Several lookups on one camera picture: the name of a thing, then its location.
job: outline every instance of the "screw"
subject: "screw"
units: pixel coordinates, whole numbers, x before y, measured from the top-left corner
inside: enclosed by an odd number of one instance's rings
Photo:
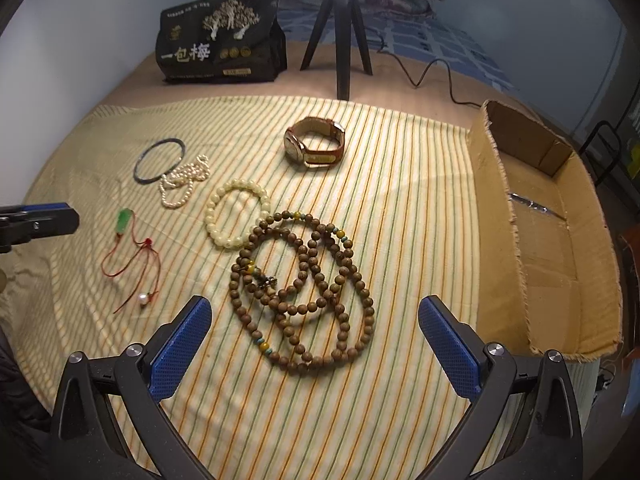
[[[82,360],[82,352],[73,352],[70,356],[69,356],[69,362],[71,364],[76,364],[79,363]]]
[[[562,354],[558,350],[549,350],[549,359],[552,361],[559,363],[562,361]]]
[[[135,343],[127,346],[127,355],[129,357],[138,357],[140,354],[142,354],[142,345]]]
[[[491,355],[502,355],[502,354],[504,354],[504,346],[502,346],[500,343],[489,343],[486,346],[486,348],[489,351],[489,354],[491,354]]]

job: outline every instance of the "wristwatch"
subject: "wristwatch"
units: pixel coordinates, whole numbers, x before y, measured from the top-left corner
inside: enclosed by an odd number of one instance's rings
[[[315,132],[338,141],[334,150],[310,150],[300,140],[304,134]],[[284,149],[293,161],[303,164],[335,164],[344,153],[344,128],[331,119],[307,117],[287,128]]]

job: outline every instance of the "black tripod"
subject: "black tripod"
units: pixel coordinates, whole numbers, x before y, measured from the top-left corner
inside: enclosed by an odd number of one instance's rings
[[[360,58],[364,72],[373,75],[371,69],[371,58],[369,57],[369,47],[367,46],[367,35],[364,29],[364,20],[358,0],[323,0],[316,18],[314,30],[311,32],[309,44],[306,47],[305,57],[302,60],[300,70],[309,68],[311,59],[314,56],[316,47],[322,36],[322,31],[326,25],[331,10],[334,10],[335,20],[335,71],[337,79],[338,99],[347,101],[349,99],[349,86],[351,78],[351,23],[358,41]]]

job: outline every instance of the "striped fabric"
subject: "striped fabric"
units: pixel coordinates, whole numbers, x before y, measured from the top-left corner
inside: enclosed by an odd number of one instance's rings
[[[283,131],[308,115],[345,126],[347,149],[338,167],[303,171],[284,159]],[[11,324],[22,370],[51,409],[66,355],[82,349],[89,357],[107,356],[145,342],[201,294],[212,304],[212,327],[177,393],[162,406],[216,478],[413,478],[466,408],[416,319],[420,298],[437,294],[459,320],[476,322],[479,234],[465,135],[450,124],[319,98],[237,96],[97,108],[51,157],[28,197],[30,203],[69,202],[81,227],[73,236],[14,250],[0,314]],[[139,186],[131,176],[139,153],[163,137],[185,141],[186,162],[200,153],[210,157],[210,179],[197,183],[178,210],[162,208],[156,185]],[[175,153],[155,150],[142,171],[161,173]],[[376,333],[353,364],[318,377],[290,376],[271,367],[241,330],[227,289],[237,254],[219,250],[204,229],[209,193],[232,178],[263,185],[275,210],[311,212],[354,240],[354,263],[375,301]],[[144,310],[131,302],[113,315],[141,269],[137,264],[116,280],[100,273],[123,207],[137,215],[136,237],[152,238],[161,255],[161,291]],[[216,209],[217,222],[222,232],[239,234],[258,211],[253,196],[233,191]],[[297,232],[308,238],[302,226]],[[113,269],[133,252],[123,243]],[[319,252],[332,280],[333,260]],[[295,254],[281,241],[263,244],[256,263],[280,283],[290,283],[297,271]],[[148,275],[143,290],[153,278]],[[309,283],[297,303],[316,295]],[[342,299],[353,344],[362,309],[349,287]],[[291,353],[269,309],[254,303],[250,311],[271,346]],[[301,340],[313,354],[334,348],[334,319],[318,311],[299,321]],[[514,407],[510,403],[479,467],[495,459]],[[114,408],[134,457],[152,467],[119,399]]]

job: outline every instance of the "open cardboard box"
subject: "open cardboard box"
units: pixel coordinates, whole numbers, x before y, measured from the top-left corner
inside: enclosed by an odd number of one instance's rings
[[[622,339],[618,263],[591,178],[543,125],[487,101],[467,144],[480,231],[477,332],[512,354],[592,361]],[[510,200],[513,192],[566,221]]]

